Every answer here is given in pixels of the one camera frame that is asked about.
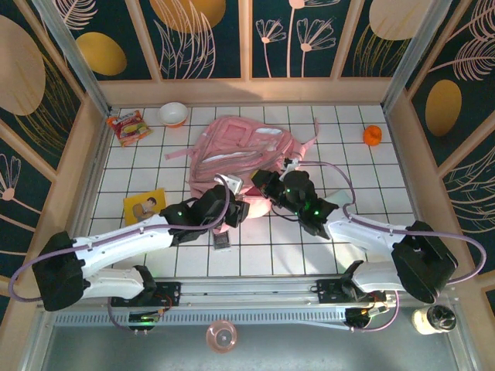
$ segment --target pink backpack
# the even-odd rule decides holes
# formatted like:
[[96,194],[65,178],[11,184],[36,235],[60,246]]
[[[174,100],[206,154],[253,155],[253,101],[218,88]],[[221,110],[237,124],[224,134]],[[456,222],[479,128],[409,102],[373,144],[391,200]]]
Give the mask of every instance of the pink backpack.
[[258,169],[279,171],[285,158],[301,160],[316,141],[317,121],[315,131],[314,138],[301,144],[283,128],[244,117],[221,117],[205,129],[193,148],[170,153],[165,158],[191,156],[189,186],[192,197],[200,198],[217,185],[213,180],[215,174],[241,178],[244,184],[237,197],[250,203],[247,217],[257,218],[270,211],[271,203],[253,186],[251,174]]

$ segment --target snack package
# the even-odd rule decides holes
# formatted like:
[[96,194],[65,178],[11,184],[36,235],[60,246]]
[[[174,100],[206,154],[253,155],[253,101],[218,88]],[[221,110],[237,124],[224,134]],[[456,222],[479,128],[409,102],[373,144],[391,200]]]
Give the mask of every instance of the snack package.
[[122,117],[109,117],[107,124],[114,130],[122,147],[131,145],[152,133],[152,129],[148,128],[137,110]]

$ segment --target white tile floor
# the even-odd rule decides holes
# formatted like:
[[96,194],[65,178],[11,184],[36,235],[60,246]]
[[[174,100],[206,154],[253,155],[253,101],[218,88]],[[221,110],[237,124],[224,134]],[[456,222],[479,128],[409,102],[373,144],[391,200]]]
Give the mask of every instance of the white tile floor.
[[[307,160],[338,165],[350,174],[357,194],[357,212],[376,221],[410,225],[414,222],[394,146],[379,106],[266,106],[193,107],[181,128],[165,129],[157,120],[156,108],[139,109],[153,133],[138,144],[120,148],[116,140],[105,166],[94,208],[90,234],[124,226],[122,200],[137,192],[158,187],[166,190],[167,203],[189,198],[189,160],[166,161],[164,155],[192,146],[212,120],[225,114],[241,115],[291,130],[300,141],[312,136],[313,118],[320,122],[318,142],[306,154]],[[121,110],[127,114],[131,109]],[[363,130],[376,124],[383,142],[370,148],[363,144]],[[328,196],[347,184],[335,170],[306,168],[321,196]],[[332,243],[301,231],[290,222],[270,214],[247,220],[230,230],[232,248],[213,251],[208,234],[180,247],[133,257],[116,267],[145,264],[155,277],[206,277],[272,274],[342,273],[353,261],[380,260],[367,256],[348,243]]]

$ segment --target ventilation grille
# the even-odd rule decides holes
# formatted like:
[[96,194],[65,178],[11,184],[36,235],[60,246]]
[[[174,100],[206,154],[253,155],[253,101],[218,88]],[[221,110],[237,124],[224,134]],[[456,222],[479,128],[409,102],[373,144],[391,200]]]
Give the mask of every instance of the ventilation grille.
[[[118,323],[126,324],[128,313],[114,314]],[[230,311],[172,310],[165,313],[156,325],[209,325],[217,320],[227,320],[235,325],[284,324],[300,321],[342,322],[343,308],[315,309],[244,309]],[[55,326],[106,326],[112,325],[107,313],[74,312],[61,313],[56,317]]]

